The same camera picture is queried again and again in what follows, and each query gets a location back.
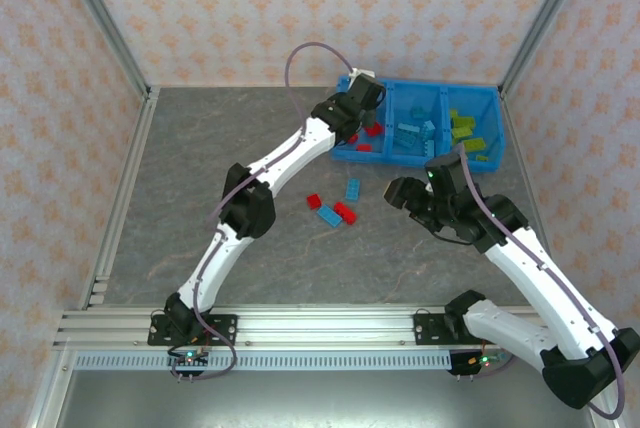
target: red lego brick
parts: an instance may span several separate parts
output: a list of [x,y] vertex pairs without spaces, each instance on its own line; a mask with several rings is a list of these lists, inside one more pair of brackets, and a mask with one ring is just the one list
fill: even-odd
[[382,125],[376,121],[371,128],[365,127],[364,131],[366,131],[369,136],[378,136],[382,134],[384,130],[382,129]]
[[313,195],[307,196],[307,205],[309,205],[309,208],[312,210],[317,210],[322,206],[322,200],[314,193]]
[[333,207],[333,211],[338,213],[340,215],[340,218],[342,218],[347,223],[347,225],[353,225],[358,219],[356,214],[351,211],[349,207],[344,203],[336,203],[336,205]]

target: blue lego brick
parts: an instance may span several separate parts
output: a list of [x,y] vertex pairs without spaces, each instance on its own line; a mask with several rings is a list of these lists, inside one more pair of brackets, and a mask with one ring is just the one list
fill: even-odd
[[398,123],[396,128],[402,131],[408,131],[409,133],[420,133],[420,127],[415,125],[409,125],[408,123]]
[[427,140],[424,142],[424,156],[433,158],[436,153],[436,143],[433,140]]
[[333,228],[342,222],[342,218],[327,205],[322,205],[317,211],[320,218],[329,223]]
[[414,106],[411,108],[411,117],[416,120],[422,120],[425,117],[426,113],[422,109],[421,106]]
[[407,133],[403,130],[396,130],[393,135],[393,142],[397,145],[404,146],[405,148],[411,148],[416,143],[417,137],[411,133]]
[[360,180],[356,178],[351,178],[347,182],[347,194],[345,195],[345,199],[348,201],[358,201],[360,196]]
[[436,127],[433,125],[431,120],[425,121],[424,125],[422,125],[422,131],[420,133],[420,137],[423,140],[432,140],[436,134]]

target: patterned wallpaper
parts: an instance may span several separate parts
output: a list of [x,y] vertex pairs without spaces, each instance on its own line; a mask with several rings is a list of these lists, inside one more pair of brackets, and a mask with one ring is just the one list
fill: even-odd
[[640,0],[567,0],[509,109],[556,261],[640,331]]
[[77,307],[140,101],[82,0],[0,0],[0,412],[22,428]]
[[[500,82],[543,0],[105,0],[151,84],[279,85],[324,41],[381,75]],[[344,71],[302,52],[296,84]]]

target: metal base plate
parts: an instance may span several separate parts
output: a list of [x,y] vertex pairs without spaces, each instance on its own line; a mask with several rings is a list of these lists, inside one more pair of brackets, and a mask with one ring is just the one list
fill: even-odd
[[482,340],[471,335],[454,335],[447,328],[442,313],[416,313],[413,315],[416,345],[480,345]]
[[[236,315],[208,314],[204,320],[216,331],[225,336],[231,344],[235,345],[238,328]],[[194,332],[189,338],[194,338],[202,333],[202,330]],[[164,313],[151,317],[151,327],[147,344],[150,346],[180,346],[185,343],[185,337],[174,328],[169,318]],[[200,340],[190,343],[193,346],[224,346],[225,344],[214,336],[202,337]]]

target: divided storage tray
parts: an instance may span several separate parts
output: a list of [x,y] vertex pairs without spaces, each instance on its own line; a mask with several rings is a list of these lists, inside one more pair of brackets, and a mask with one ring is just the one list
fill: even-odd
[[[473,138],[483,138],[486,148],[468,153],[469,167],[475,173],[497,171],[505,149],[504,129],[500,114],[498,90],[494,87],[446,85],[418,81],[402,81],[379,78],[387,89],[385,101],[378,107],[376,120],[384,127],[384,134],[370,137],[364,130],[358,133],[354,144],[343,144],[331,150],[335,160],[359,163],[386,163],[400,166],[423,167],[429,160],[424,155],[424,143],[418,141],[412,147],[393,142],[398,123],[422,126],[431,120],[436,132],[435,156],[451,151],[451,116],[473,116],[476,127]],[[337,91],[347,91],[349,78],[341,76]],[[423,112],[423,118],[414,118],[412,109]],[[357,151],[360,144],[370,144],[370,152]],[[476,156],[486,161],[476,161]]]

